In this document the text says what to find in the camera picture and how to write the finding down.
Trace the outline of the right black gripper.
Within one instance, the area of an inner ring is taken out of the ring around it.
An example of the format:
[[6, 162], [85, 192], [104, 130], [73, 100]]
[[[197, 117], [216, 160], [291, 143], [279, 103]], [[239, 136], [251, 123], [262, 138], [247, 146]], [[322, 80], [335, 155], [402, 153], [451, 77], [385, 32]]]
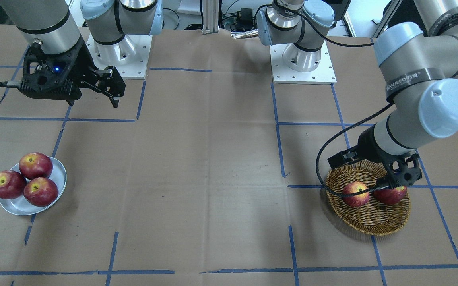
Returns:
[[80, 78], [79, 87], [104, 94], [113, 108], [118, 108], [120, 98], [125, 94], [126, 84], [116, 66], [107, 66], [102, 70], [87, 71]]

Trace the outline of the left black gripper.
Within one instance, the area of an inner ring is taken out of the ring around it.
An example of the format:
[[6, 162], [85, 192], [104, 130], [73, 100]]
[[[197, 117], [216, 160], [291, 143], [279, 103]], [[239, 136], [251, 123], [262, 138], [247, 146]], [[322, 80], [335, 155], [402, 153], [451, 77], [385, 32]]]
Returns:
[[357, 145], [332, 155], [328, 158], [328, 163], [334, 170], [338, 167], [353, 165], [363, 160], [373, 163], [383, 163], [382, 150], [378, 147], [372, 135], [360, 136]]

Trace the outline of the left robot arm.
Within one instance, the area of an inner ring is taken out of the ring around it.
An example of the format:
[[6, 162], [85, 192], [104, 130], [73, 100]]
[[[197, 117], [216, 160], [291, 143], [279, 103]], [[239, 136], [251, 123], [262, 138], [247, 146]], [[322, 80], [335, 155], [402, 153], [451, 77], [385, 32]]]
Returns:
[[293, 53], [317, 56], [325, 41], [374, 47], [386, 82], [386, 119], [363, 132], [356, 147], [328, 159], [341, 167], [367, 159], [389, 165], [423, 145], [458, 131], [458, 0], [413, 0], [425, 30], [415, 22], [388, 27], [373, 43], [351, 45], [327, 38], [334, 20], [322, 0], [275, 0], [259, 12], [264, 45], [291, 44]]

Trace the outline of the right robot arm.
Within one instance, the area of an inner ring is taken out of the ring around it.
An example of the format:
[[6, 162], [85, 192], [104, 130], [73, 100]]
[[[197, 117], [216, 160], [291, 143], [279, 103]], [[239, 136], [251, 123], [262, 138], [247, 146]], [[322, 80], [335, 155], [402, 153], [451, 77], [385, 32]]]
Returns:
[[18, 90], [69, 105], [87, 88], [118, 107], [126, 84], [117, 66], [138, 55], [130, 36], [162, 30], [160, 0], [82, 0], [80, 10], [94, 40], [91, 53], [65, 1], [0, 0], [0, 5], [28, 41]]

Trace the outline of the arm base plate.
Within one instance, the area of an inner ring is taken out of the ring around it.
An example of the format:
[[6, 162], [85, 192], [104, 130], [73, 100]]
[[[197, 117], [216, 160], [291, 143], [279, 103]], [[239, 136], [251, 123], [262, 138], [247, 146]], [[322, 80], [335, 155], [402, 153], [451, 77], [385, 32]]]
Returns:
[[126, 35], [117, 44], [102, 45], [90, 35], [87, 48], [100, 69], [115, 66], [123, 79], [145, 80], [152, 40], [151, 35]]
[[295, 44], [269, 47], [274, 83], [330, 85], [337, 82], [326, 43], [307, 52]]

